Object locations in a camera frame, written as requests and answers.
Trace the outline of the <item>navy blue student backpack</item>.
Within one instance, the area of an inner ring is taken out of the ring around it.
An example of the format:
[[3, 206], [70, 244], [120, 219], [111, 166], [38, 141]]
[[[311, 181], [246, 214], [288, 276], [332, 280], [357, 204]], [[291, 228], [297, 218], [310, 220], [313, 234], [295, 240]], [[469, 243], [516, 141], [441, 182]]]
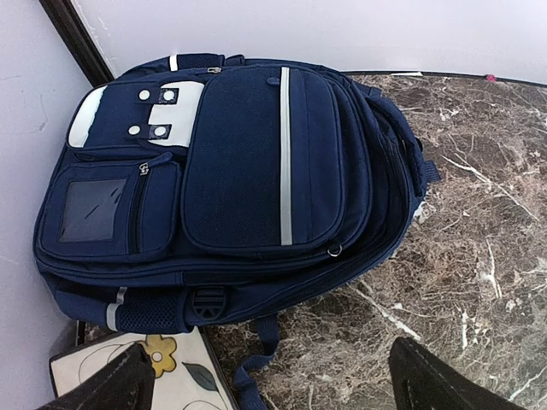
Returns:
[[33, 254], [59, 308], [113, 331], [174, 334], [277, 314], [400, 245], [438, 169], [380, 90], [300, 61], [215, 54], [136, 66], [79, 103]]

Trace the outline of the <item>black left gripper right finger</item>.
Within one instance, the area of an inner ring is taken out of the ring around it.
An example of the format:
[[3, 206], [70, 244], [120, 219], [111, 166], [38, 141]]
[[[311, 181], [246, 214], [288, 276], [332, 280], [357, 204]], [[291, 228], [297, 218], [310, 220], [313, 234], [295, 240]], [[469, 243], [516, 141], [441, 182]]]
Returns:
[[388, 362], [398, 409], [519, 408], [463, 377], [410, 337], [394, 341]]

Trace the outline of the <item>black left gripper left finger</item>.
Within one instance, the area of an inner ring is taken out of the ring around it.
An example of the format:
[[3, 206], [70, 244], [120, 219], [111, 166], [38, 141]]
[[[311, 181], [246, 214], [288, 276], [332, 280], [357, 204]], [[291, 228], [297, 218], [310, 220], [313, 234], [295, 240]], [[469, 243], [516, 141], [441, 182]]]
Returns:
[[39, 410], [148, 410], [152, 407], [155, 372], [151, 359], [133, 344], [96, 374]]

